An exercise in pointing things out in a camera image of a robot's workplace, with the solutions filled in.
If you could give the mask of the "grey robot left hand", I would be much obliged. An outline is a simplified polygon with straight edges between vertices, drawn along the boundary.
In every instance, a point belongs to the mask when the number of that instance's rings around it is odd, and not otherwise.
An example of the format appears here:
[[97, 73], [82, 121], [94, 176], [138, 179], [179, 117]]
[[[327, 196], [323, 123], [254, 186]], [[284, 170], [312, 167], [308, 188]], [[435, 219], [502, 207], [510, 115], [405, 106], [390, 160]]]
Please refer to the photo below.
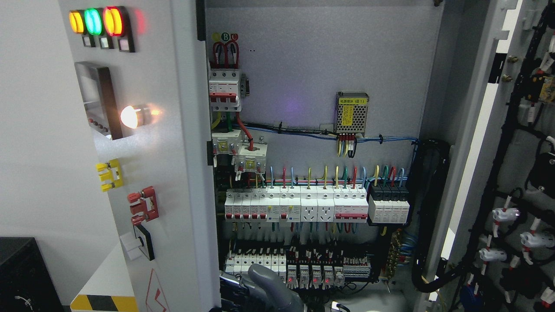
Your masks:
[[265, 302], [266, 308], [274, 312], [307, 312], [298, 293], [289, 289], [279, 275], [260, 264], [252, 264], [242, 274], [244, 285], [251, 297]]

